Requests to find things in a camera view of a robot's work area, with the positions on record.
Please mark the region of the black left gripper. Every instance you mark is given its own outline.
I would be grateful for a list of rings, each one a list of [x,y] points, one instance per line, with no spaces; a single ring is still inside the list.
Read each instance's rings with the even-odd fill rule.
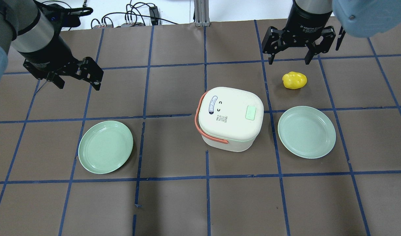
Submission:
[[[91,84],[92,88],[100,91],[104,72],[91,57],[76,59],[70,47],[61,36],[54,36],[44,48],[35,52],[24,52],[23,66],[37,80],[52,82],[63,89],[65,81],[61,76],[70,76]]]

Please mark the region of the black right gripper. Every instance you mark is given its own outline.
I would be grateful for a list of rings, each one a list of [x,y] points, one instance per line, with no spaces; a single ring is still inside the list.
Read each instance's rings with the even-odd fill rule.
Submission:
[[[336,37],[334,27],[326,26],[332,14],[332,2],[293,2],[285,27],[269,27],[262,40],[262,53],[272,65],[277,53],[288,48],[307,47],[306,65],[314,56],[327,53]]]

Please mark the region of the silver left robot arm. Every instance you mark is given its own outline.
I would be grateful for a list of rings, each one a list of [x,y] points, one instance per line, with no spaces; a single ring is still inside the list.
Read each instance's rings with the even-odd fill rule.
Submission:
[[[0,0],[0,81],[8,66],[8,52],[15,49],[25,58],[23,66],[34,78],[52,82],[63,89],[62,76],[88,82],[100,90],[104,75],[91,57],[76,59],[60,36],[63,27],[80,25],[90,15],[87,6],[66,9],[36,0]]]

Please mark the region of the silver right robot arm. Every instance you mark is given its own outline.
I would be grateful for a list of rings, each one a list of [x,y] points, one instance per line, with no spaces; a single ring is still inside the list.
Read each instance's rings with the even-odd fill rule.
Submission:
[[[288,48],[308,49],[308,65],[314,56],[336,50],[345,34],[368,38],[401,23],[401,0],[294,0],[286,25],[269,27],[262,40],[262,53],[272,64],[275,55]]]

